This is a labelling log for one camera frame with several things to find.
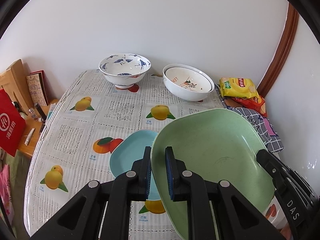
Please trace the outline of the green square plate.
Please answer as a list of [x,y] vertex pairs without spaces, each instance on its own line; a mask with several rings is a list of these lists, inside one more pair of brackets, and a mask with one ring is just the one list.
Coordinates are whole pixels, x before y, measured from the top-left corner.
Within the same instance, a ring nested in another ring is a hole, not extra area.
[[163,127],[151,149],[152,173],[171,223],[182,239],[188,239],[186,202],[173,202],[168,191],[165,148],[203,179],[229,181],[260,212],[274,197],[272,178],[257,163],[265,149],[253,126],[240,114],[216,108],[178,118]]

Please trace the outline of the blue square plate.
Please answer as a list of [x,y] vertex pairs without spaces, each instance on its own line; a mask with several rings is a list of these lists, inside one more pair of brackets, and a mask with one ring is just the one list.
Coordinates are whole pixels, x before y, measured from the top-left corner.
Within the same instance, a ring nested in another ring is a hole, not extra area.
[[129,135],[113,151],[110,157],[110,170],[114,177],[131,170],[136,160],[142,159],[146,146],[152,146],[157,132],[139,130]]

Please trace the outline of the grey checked cloth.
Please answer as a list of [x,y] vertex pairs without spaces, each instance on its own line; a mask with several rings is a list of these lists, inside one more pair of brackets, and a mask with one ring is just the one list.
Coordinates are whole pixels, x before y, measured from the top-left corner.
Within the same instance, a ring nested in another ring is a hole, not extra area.
[[225,102],[226,98],[221,96],[219,85],[215,85],[215,91],[217,92],[223,106],[245,118],[258,133],[267,150],[274,155],[279,156],[278,154],[284,149],[284,145],[269,119],[252,109],[228,106]]

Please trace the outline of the fruit print tablecloth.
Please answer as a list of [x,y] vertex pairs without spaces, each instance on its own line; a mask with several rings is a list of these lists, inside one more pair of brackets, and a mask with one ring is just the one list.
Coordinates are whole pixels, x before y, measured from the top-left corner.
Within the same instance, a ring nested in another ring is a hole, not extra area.
[[33,235],[85,184],[113,179],[110,157],[132,133],[159,132],[172,120],[226,104],[218,90],[200,102],[172,95],[161,77],[147,74],[118,90],[98,70],[80,74],[57,103],[29,168],[24,225]]

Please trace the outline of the red chips bag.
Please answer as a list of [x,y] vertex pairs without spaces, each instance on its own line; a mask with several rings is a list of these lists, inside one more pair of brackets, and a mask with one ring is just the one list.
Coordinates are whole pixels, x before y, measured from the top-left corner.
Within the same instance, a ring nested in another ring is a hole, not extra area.
[[249,99],[232,98],[232,100],[239,103],[245,108],[255,110],[256,112],[261,114],[263,117],[267,117],[265,99],[259,95]]

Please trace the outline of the yellow chips bag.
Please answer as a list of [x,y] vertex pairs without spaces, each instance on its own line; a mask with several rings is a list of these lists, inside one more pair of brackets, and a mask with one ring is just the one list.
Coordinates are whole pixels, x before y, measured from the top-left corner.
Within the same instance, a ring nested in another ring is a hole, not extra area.
[[258,92],[251,79],[239,77],[222,77],[220,79],[220,93],[222,97],[250,99],[258,96]]

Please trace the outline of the red paper bag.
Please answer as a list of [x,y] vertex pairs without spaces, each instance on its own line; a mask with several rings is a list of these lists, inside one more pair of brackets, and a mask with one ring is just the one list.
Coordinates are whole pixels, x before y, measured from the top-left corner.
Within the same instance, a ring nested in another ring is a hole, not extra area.
[[0,91],[0,118],[0,147],[14,157],[26,123],[4,89]]

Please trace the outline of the large white bowl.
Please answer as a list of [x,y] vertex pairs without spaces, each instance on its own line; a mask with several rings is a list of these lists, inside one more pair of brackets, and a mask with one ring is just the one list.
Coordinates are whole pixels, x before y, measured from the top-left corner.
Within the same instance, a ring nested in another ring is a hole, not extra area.
[[214,90],[213,80],[203,71],[184,64],[163,68],[163,82],[170,93],[187,101],[201,101]]

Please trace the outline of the white lemon print bowl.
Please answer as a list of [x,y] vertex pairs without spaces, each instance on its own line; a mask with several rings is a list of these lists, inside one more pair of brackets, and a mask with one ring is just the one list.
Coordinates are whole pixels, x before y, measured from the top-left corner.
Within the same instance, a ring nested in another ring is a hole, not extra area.
[[188,68],[172,67],[165,71],[165,75],[174,84],[193,92],[206,93],[212,90],[205,76]]

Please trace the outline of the blue crane patterned bowl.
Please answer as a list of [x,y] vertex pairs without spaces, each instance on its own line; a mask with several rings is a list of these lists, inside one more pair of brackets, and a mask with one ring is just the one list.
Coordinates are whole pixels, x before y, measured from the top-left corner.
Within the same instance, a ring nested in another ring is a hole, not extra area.
[[99,63],[99,70],[104,78],[120,89],[132,87],[142,80],[150,69],[149,59],[132,53],[111,54]]

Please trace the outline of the patterned red box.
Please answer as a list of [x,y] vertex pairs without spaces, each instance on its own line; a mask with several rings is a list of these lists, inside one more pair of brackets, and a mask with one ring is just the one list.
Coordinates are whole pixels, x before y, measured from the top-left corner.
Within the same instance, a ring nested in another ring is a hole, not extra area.
[[45,75],[43,70],[32,72],[26,76],[27,85],[31,99],[34,104],[48,106],[49,99],[46,91]]

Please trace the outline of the brown wooden door frame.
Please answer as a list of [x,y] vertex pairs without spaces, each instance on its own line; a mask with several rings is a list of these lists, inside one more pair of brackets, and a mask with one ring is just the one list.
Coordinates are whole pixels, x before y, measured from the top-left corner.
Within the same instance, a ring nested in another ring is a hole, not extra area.
[[299,13],[294,6],[289,3],[287,7],[286,21],[284,29],[274,53],[273,59],[267,68],[264,77],[258,85],[258,93],[265,98],[277,80],[295,40],[296,31],[299,22]]

